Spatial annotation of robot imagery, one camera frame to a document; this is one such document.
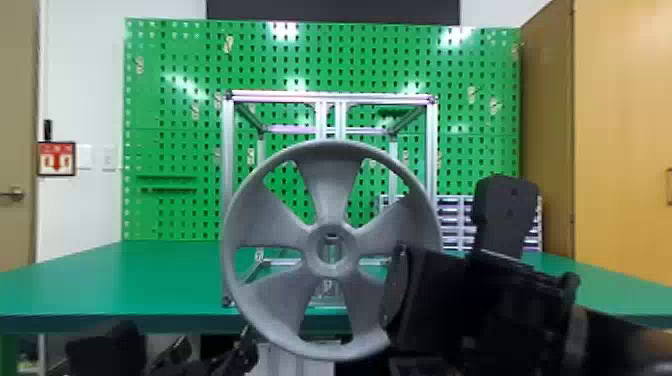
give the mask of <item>green pegboard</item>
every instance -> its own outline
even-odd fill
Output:
[[[495,172],[517,175],[519,39],[517,29],[127,19],[123,238],[218,238],[219,109],[229,89],[433,94],[439,194],[471,194],[478,179]],[[312,108],[302,104],[250,109],[265,124],[314,122]],[[392,125],[389,108],[381,110],[354,107],[348,126]],[[328,120],[333,123],[333,111]],[[231,178],[237,187],[256,166],[257,134],[241,117],[236,122]],[[267,135],[266,156],[311,137]],[[385,150],[389,142],[348,138]],[[398,141],[399,160],[424,180],[424,116]],[[295,167],[283,167],[266,184],[311,222],[312,202]],[[290,190],[283,179],[292,182]],[[387,172],[365,161],[348,206],[353,226],[374,215],[381,193],[387,193]]]

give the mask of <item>door handle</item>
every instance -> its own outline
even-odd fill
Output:
[[[672,206],[672,167],[665,170],[665,195],[667,206]]]
[[[26,193],[17,185],[9,187],[9,192],[0,192],[0,197],[9,197],[12,201],[21,201],[26,196]]]

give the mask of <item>white wall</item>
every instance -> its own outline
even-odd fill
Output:
[[[120,240],[121,173],[102,171],[101,160],[107,145],[121,155],[124,17],[205,18],[206,9],[205,0],[44,4],[40,117],[53,120],[54,141],[92,145],[95,163],[75,178],[38,182],[38,261]]]
[[[475,27],[520,27],[550,0],[461,0],[461,24]]]

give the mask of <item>hub center hole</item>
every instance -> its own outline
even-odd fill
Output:
[[[338,234],[328,233],[324,236],[318,250],[320,260],[327,264],[336,264],[343,258],[343,240]]]

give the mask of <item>wooden cabinet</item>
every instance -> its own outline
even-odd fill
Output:
[[[672,1],[554,0],[522,28],[544,248],[672,285]]]

